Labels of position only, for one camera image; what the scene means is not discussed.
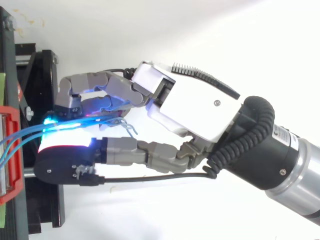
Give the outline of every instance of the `white background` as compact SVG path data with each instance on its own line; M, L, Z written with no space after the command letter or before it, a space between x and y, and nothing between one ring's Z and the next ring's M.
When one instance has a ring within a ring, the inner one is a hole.
M0 0L0 5L17 19L16 43L35 42L38 50L59 56L59 79L136 67L142 60L188 64L232 86L240 101L251 95L266 98L277 124L320 144L319 1ZM184 141L141 117L144 111L135 109L126 118L138 139L176 147ZM199 115L199 124L214 127L214 119L196 109L192 114ZM126 132L118 127L102 135ZM144 166L106 166L99 172L156 174ZM217 180L64 189L63 227L43 224L43 233L30 239L320 239L319 226L226 171Z

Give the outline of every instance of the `blue led light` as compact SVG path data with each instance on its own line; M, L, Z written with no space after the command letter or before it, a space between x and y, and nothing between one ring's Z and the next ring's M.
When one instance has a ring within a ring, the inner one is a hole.
M44 122L45 125L57 123L56 120L47 117ZM74 128L80 126L80 123L61 124L56 127L48 128L43 132L56 129L58 131L44 134L41 138L39 152L45 148L52 146L86 146L91 143L93 135L85 128L77 128L72 130L59 131L59 129Z

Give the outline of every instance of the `silver cylinder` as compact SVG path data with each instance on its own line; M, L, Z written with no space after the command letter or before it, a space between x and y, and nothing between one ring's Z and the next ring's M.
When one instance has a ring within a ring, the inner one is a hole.
M23 175L25 178L35 178L36 177L33 167L26 167L23 171Z
M299 154L290 175L266 195L320 225L320 148L298 139Z

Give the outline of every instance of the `red clamp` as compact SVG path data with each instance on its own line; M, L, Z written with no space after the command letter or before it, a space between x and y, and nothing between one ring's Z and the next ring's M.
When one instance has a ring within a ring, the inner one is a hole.
M5 117L3 123L5 124L5 132L3 138L10 136L20 130L20 112L19 109L10 106L0 106L0 114ZM10 147L12 151L19 143L21 139L18 139ZM8 185L6 194L0 196L0 205L8 202L17 196L24 187L23 179L23 164L22 164L22 150L21 148L15 152L15 154L7 162L8 173Z

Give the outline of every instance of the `blue wire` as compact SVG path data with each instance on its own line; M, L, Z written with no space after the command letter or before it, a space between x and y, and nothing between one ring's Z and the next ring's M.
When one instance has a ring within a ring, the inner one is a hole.
M91 121L91 120L97 120L97 119L102 119L103 117L101 116L94 116L94 117L85 117L85 118L79 118L75 120L70 120L70 121L61 121L61 122L55 122L55 123L50 123L50 124L39 124L39 125L34 125L25 129L22 129L20 131L17 131L10 136L7 136L5 139L0 141L0 145L6 143L10 139L19 136L17 139L22 138L25 135L28 135L33 132L37 131L42 131L43 129L48 129L48 128L53 128L58 125L67 125L67 124L73 124L73 123L81 123L85 121Z
M31 126L28 127L26 129L20 130L16 133L20 133L20 134L12 134L8 137L6 137L4 140L0 141L0 145L5 143L6 139L11 139L13 135L15 135L15 137L8 143L8 145L6 146L2 156L0 157L0 164L4 161L6 155L8 154L10 147L12 146L12 144L22 138L25 135L31 134L33 132L37 132L37 131L43 131L44 129L50 129L50 128L54 128L57 127L59 125L69 125L69 124L81 124L81 123L86 123L89 121L93 121L95 122L95 124L101 124L102 121L96 121L97 119L101 119L106 120L106 121L112 121L112 119L119 119L119 117L114 117L114 118L110 118L110 119L104 119L101 116L95 116L95 117L87 117L87 118L79 118L79 119L75 119L75 120L70 120L70 121L62 121L62 122L55 122L55 123L50 123L50 124L40 124L40 125L36 125L36 126Z
M50 133L54 133L54 132L58 132L58 131L67 131L67 130L74 130L74 129L79 129L79 128L86 128L89 126L94 126L97 124L101 124L101 122L99 121L92 121L92 122L85 122L83 125L80 126L75 126L75 127L70 127L70 128L62 128L62 129L53 129L53 130L48 130L48 131L44 131L44 132L39 132L35 135L32 135L28 138L26 138L25 140L23 140L21 143L19 143L9 154L8 156L4 159L4 161L0 161L0 169L3 168L3 166L9 161L10 158L12 158L12 156L15 154L16 151L18 151L19 148L21 148L24 144L26 144L27 142L39 138L44 134L50 134Z
M94 117L94 118L90 118L88 117L86 120L84 120L85 118L81 118L82 120L80 122L83 122L82 125L80 126L76 126L76 127L69 127L69 128L62 128L62 129L52 129L52 130L47 130L47 131L44 131L44 132L40 132L40 133L37 133L33 136L30 136L28 138L26 138L25 140L23 140L20 144L18 144L10 153L9 155L5 158L5 156L7 155L7 153L9 152L10 150L10 146L17 140L19 139L20 137L15 137L15 139L13 139L7 146L7 148L5 149L3 155L1 156L0 158L0 169L9 161L9 159L15 154L15 152L21 148L25 143L35 139L35 138L38 138L38 137L41 137L42 135L44 134L49 134L49 133L54 133L54 132L57 132L57 131L66 131L66 130L73 130L73 129L78 129L78 128L86 128L86 127L89 127L89 126L93 126L93 125L97 125L97 124L107 124L107 125L112 125L112 126L118 126L118 125L122 125L124 128L126 128L127 132L130 134L131 137L132 134L130 133L129 129L132 129L134 131L135 134L138 134L137 131L135 130L135 128L131 125L131 124L127 124L127 121L122 118L122 117L113 117L113 118L109 118L109 119L103 119L101 121L95 121L96 119L102 119L101 116L99 117ZM108 123L110 121L119 121L119 123ZM72 121L65 121L65 122L61 122L60 124L57 124L57 123L52 123L55 127L57 125L65 125L66 123L67 124L70 124L70 123L74 123L74 122L77 122L76 120L72 120Z

